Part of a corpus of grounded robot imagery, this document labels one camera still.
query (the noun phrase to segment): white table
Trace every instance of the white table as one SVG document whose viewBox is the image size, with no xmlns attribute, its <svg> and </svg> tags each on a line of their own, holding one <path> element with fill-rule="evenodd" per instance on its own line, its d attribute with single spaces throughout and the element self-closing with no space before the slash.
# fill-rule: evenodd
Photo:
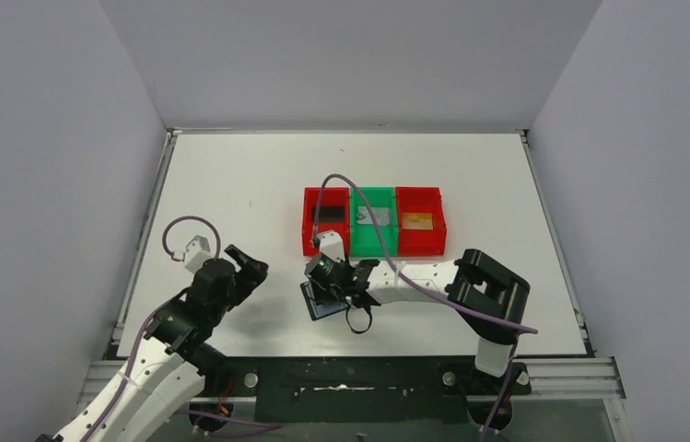
<svg viewBox="0 0 690 442">
<path fill-rule="evenodd" d="M 146 315 L 192 281 L 163 252 L 163 228 L 181 215 L 217 226 L 270 265 L 268 279 L 225 317 L 209 340 L 230 356 L 472 355 L 477 336 L 451 308 L 397 303 L 374 309 L 363 335 L 344 315 L 312 321 L 298 285 L 304 187 L 340 172 L 359 186 L 440 187 L 448 224 L 445 260 L 480 249 L 532 286 L 519 355 L 582 355 L 584 344 L 517 134 L 180 134 L 169 165 L 125 322 L 130 343 Z M 333 186 L 344 186 L 332 181 Z M 183 249 L 206 227 L 185 221 L 169 235 Z M 358 314 L 354 326 L 362 325 Z"/>
</svg>

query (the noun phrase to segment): black strap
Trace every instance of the black strap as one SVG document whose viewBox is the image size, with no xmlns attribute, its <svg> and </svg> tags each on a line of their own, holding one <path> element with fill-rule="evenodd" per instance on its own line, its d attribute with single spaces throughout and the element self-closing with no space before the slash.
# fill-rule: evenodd
<svg viewBox="0 0 690 442">
<path fill-rule="evenodd" d="M 364 334 L 368 332 L 368 329 L 371 328 L 371 321 L 372 321 L 372 316 L 371 316 L 371 307 L 370 306 L 365 306 L 364 310 L 367 312 L 367 315 L 369 316 L 369 324 L 367 325 L 367 328 L 364 330 L 356 330 L 353 328 L 352 325 L 350 325 L 350 305 L 347 305 L 347 310 L 345 310 L 345 320 L 347 321 L 347 327 L 350 327 L 350 331 L 355 333 L 355 334 Z"/>
</svg>

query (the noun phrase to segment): yellow item in red bin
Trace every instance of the yellow item in red bin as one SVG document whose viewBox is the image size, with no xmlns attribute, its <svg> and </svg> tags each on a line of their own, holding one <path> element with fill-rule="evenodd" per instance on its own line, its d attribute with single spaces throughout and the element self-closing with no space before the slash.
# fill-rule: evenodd
<svg viewBox="0 0 690 442">
<path fill-rule="evenodd" d="M 434 217 L 431 214 L 404 212 L 402 227 L 408 230 L 434 230 Z"/>
</svg>

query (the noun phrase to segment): white wall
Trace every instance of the white wall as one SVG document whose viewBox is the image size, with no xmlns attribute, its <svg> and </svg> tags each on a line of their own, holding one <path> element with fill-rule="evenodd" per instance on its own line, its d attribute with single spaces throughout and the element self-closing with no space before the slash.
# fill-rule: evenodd
<svg viewBox="0 0 690 442">
<path fill-rule="evenodd" d="M 690 2 L 605 0 L 530 144 L 637 440 L 690 440 Z"/>
<path fill-rule="evenodd" d="M 97 0 L 0 0 L 0 441 L 71 417 L 163 131 Z"/>
<path fill-rule="evenodd" d="M 602 0 L 100 0 L 170 127 L 528 128 Z"/>
</svg>

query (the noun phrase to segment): metal frame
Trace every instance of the metal frame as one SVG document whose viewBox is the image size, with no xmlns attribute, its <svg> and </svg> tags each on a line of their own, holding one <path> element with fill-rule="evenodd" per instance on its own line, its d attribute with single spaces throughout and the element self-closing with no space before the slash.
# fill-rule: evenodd
<svg viewBox="0 0 690 442">
<path fill-rule="evenodd" d="M 118 317 L 118 322 L 112 335 L 112 344 L 119 343 L 122 339 L 124 321 L 127 317 L 127 311 L 130 307 L 130 301 L 133 297 L 135 282 L 138 272 L 141 270 L 141 263 L 144 259 L 146 251 L 146 244 L 148 242 L 149 231 L 155 219 L 155 213 L 158 208 L 158 202 L 162 194 L 166 175 L 168 173 L 173 151 L 176 146 L 176 140 L 179 134 L 407 134 L 407 133 L 434 133 L 436 131 L 418 131 L 402 129 L 398 127 L 389 127 L 389 124 L 376 124 L 365 129 L 355 130 L 251 130 L 247 128 L 212 128 L 212 129 L 172 129 L 166 139 L 166 144 L 163 148 L 163 154 L 158 165 L 158 173 L 155 177 L 155 183 L 152 190 L 152 196 L 146 211 L 145 222 L 141 227 L 141 235 L 139 237 L 138 247 L 134 259 L 133 268 L 131 270 L 128 286 L 125 290 L 122 307 Z M 471 133 L 468 131 L 455 131 L 456 133 Z M 516 133 L 520 136 L 523 143 L 524 152 L 527 157 L 529 169 L 532 174 L 535 188 L 537 189 L 540 203 L 545 214 L 545 220 L 548 224 L 551 233 L 552 241 L 556 249 L 556 256 L 561 266 L 562 274 L 565 278 L 567 290 L 570 295 L 570 300 L 573 308 L 576 310 L 577 318 L 579 320 L 580 332 L 583 336 L 584 342 L 590 349 L 590 355 L 594 356 L 591 350 L 591 342 L 588 331 L 586 329 L 585 318 L 579 307 L 578 298 L 575 295 L 575 289 L 569 275 L 567 263 L 565 261 L 564 253 L 559 243 L 556 228 L 542 192 L 540 182 L 538 181 L 535 167 L 532 161 L 531 148 L 526 137 L 526 131 L 517 130 Z M 616 442 L 631 442 L 632 438 L 629 433 L 628 421 L 624 411 L 623 400 L 625 398 L 621 378 L 618 374 L 615 359 L 602 357 L 562 357 L 554 359 L 543 358 L 527 358 L 519 359 L 519 362 L 527 364 L 530 373 L 530 380 L 532 383 L 533 392 L 529 396 L 516 396 L 513 399 L 516 401 L 532 401 L 532 400 L 603 400 L 611 428 L 614 433 Z M 80 412 L 87 406 L 87 404 L 100 392 L 105 383 L 110 379 L 119 369 L 123 362 L 116 360 L 95 361 L 90 365 L 87 378 L 83 389 L 79 395 L 77 403 L 77 412 Z M 198 397 L 193 398 L 190 402 L 208 403 L 216 402 L 218 398 Z M 495 398 L 487 396 L 468 396 L 468 401 L 493 401 Z M 254 397 L 231 397 L 228 402 L 255 402 Z"/>
</svg>

